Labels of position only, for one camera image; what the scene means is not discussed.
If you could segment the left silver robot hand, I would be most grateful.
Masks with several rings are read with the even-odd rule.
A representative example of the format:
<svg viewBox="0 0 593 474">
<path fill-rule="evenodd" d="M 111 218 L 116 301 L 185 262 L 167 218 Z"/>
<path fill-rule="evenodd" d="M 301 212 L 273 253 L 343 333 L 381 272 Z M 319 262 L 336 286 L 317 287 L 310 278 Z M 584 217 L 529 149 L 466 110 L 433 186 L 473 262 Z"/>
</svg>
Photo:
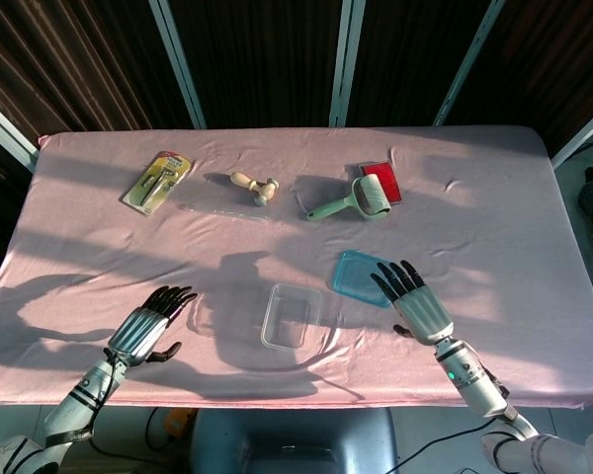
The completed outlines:
<svg viewBox="0 0 593 474">
<path fill-rule="evenodd" d="M 154 347 L 185 306 L 197 296 L 191 286 L 158 287 L 130 312 L 109 339 L 105 354 L 126 366 L 168 361 L 182 348 L 182 343 L 176 342 L 161 352 Z"/>
</svg>

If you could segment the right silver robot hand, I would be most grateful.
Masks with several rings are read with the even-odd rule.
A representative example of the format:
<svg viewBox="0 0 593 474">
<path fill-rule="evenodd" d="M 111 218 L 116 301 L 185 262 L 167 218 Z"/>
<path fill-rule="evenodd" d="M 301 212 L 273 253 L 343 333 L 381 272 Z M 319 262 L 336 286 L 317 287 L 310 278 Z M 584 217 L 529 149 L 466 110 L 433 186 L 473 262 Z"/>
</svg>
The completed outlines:
<svg viewBox="0 0 593 474">
<path fill-rule="evenodd" d="M 402 320 L 393 327 L 396 334 L 412 337 L 423 346 L 437 345 L 452 336 L 451 316 L 409 262 L 377 263 L 377 267 L 379 271 L 370 278 Z"/>
</svg>

